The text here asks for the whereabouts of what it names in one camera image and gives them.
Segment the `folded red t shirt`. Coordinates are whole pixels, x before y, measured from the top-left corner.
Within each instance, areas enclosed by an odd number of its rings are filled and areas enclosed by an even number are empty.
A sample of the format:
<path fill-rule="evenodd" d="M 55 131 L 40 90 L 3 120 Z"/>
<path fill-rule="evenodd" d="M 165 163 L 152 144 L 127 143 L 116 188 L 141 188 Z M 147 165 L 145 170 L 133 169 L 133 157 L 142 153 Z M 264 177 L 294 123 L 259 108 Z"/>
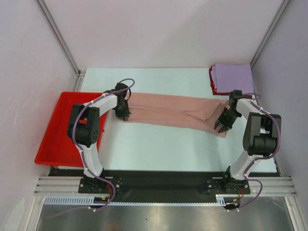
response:
<path fill-rule="evenodd" d="M 212 77 L 217 89 L 215 95 L 228 96 L 231 91 L 230 86 L 228 86 L 228 82 L 224 75 L 216 72 L 215 66 L 212 66 Z"/>

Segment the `red plastic bin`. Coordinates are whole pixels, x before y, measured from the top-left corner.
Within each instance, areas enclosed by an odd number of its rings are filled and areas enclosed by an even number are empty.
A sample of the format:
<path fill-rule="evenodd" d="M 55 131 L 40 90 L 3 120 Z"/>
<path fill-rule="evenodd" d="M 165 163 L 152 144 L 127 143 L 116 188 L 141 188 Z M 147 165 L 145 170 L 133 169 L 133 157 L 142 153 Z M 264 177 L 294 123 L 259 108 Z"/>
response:
<path fill-rule="evenodd" d="M 83 104 L 101 96 L 93 92 L 62 92 L 37 152 L 35 163 L 47 166 L 83 167 L 80 154 L 67 136 L 73 104 Z"/>

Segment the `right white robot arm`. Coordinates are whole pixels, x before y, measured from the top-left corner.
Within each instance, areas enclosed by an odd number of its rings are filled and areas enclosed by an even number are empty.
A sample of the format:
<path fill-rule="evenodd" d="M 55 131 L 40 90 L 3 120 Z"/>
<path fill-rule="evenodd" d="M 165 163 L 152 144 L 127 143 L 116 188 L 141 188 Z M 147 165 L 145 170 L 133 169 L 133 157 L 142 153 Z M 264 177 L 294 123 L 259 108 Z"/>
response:
<path fill-rule="evenodd" d="M 281 142 L 280 115 L 271 114 L 245 96 L 230 96 L 229 107 L 215 122 L 219 133 L 229 131 L 235 120 L 245 117 L 243 135 L 244 151 L 234 164 L 229 166 L 220 182 L 213 186 L 218 193 L 236 194 L 249 190 L 248 176 L 262 160 L 272 159 L 278 152 Z"/>

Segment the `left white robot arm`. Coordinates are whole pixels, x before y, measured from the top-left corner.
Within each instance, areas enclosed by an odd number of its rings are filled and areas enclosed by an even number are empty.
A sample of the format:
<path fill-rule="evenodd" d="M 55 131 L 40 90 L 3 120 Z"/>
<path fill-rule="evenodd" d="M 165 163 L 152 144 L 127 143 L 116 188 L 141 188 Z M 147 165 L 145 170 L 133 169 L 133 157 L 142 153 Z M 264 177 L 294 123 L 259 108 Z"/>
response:
<path fill-rule="evenodd" d="M 79 193 L 101 193 L 110 186 L 104 179 L 103 167 L 98 156 L 100 119 L 106 112 L 114 110 L 117 118 L 128 120 L 130 96 L 131 90 L 106 91 L 92 101 L 72 106 L 67 136 L 79 151 L 84 167 Z"/>

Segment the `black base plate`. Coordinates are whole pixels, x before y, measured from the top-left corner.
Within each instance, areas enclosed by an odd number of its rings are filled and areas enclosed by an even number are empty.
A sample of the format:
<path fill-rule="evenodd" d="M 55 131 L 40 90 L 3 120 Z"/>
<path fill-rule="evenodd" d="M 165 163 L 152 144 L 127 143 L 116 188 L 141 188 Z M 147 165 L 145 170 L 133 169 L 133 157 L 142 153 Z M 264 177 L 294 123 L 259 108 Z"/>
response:
<path fill-rule="evenodd" d="M 81 195 L 112 195 L 116 202 L 201 203 L 214 202 L 219 194 L 213 189 L 223 172 L 128 171 L 105 170 L 104 178 L 110 184 L 101 193 Z M 82 177 L 82 170 L 52 168 L 49 176 Z M 246 196 L 253 191 L 252 182 Z"/>

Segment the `folded lilac t shirt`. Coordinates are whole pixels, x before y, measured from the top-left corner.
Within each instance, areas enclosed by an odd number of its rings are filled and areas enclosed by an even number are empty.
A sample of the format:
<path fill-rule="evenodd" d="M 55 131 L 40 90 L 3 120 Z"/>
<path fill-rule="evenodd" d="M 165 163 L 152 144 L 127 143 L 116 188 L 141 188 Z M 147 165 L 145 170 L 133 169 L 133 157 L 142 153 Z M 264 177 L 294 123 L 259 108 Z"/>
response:
<path fill-rule="evenodd" d="M 241 90 L 243 94 L 254 92 L 250 64 L 216 64 L 214 83 L 217 93 L 229 93 L 233 90 Z"/>

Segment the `folded orange t shirt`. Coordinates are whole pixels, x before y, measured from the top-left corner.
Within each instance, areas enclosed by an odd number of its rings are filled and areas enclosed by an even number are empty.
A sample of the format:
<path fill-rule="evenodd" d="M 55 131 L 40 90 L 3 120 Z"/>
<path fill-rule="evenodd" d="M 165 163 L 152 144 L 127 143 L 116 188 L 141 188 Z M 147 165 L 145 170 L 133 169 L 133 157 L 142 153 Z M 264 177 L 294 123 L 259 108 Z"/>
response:
<path fill-rule="evenodd" d="M 210 78 L 210 84 L 211 84 L 212 92 L 215 95 L 217 93 L 217 89 L 216 89 L 216 86 L 215 86 L 215 83 L 214 83 L 214 80 L 213 80 L 213 77 L 212 77 L 212 67 L 210 67 L 210 69 L 209 69 L 209 78 Z"/>

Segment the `aluminium frame rail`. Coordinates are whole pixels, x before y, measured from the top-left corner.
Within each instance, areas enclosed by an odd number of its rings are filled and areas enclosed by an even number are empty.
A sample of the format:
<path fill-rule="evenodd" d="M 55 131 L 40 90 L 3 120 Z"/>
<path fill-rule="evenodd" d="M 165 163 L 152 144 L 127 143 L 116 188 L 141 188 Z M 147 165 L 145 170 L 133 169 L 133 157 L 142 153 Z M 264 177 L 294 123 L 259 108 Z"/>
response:
<path fill-rule="evenodd" d="M 82 177 L 42 176 L 39 178 L 35 195 L 77 195 Z M 261 177 L 263 184 L 261 196 L 297 196 L 293 181 L 290 177 Z"/>

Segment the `pink t shirt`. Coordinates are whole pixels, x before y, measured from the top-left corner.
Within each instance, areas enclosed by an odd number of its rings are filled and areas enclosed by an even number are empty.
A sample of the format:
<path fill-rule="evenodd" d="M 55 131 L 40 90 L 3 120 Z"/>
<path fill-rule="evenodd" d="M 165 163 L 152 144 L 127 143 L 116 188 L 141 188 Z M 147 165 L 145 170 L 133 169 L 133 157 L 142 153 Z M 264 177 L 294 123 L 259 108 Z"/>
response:
<path fill-rule="evenodd" d="M 226 131 L 219 132 L 221 126 L 215 128 L 223 109 L 229 107 L 227 100 L 133 93 L 128 107 L 128 123 L 191 128 L 223 138 L 227 136 Z"/>

